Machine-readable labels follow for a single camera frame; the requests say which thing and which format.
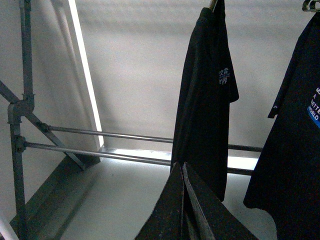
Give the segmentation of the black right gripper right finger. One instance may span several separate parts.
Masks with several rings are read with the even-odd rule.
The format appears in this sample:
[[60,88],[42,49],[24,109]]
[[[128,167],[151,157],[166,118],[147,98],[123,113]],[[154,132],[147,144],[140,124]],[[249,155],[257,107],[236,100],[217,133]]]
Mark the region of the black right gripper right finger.
[[216,197],[200,176],[185,162],[183,177],[196,225],[202,240],[256,240]]

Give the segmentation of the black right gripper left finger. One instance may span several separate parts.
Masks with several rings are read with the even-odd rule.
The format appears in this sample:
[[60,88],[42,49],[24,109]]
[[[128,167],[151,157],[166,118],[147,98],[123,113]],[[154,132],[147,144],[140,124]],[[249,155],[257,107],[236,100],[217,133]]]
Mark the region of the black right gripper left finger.
[[173,165],[152,213],[136,240],[180,240],[184,206],[184,180],[179,163]]

